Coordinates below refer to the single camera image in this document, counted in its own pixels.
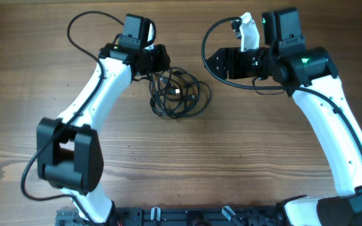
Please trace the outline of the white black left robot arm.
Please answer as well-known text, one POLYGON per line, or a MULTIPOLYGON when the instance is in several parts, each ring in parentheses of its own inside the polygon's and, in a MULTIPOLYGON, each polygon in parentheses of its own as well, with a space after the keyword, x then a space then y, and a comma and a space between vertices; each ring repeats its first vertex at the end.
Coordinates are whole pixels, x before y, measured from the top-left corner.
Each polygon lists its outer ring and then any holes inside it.
POLYGON ((114 202, 100 179, 104 168, 99 131, 115 101, 136 76, 170 68, 165 45, 155 45, 155 23, 127 14, 123 32, 92 58, 96 69, 74 102, 36 129, 38 177, 62 191, 87 225, 119 225, 114 202))

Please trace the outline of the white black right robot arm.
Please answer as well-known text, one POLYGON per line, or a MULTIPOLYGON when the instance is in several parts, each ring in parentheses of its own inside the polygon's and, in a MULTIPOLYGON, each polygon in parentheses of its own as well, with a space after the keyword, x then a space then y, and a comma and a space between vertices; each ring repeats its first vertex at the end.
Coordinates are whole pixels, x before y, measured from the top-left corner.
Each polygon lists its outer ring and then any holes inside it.
POLYGON ((275 225, 362 225, 362 130, 344 96, 339 72, 325 48, 308 49, 297 8, 264 12, 259 32, 250 13, 230 17, 241 44, 204 57, 218 81, 272 78, 273 86, 250 89, 285 93, 311 124, 332 171, 336 196, 296 196, 277 203, 275 225))

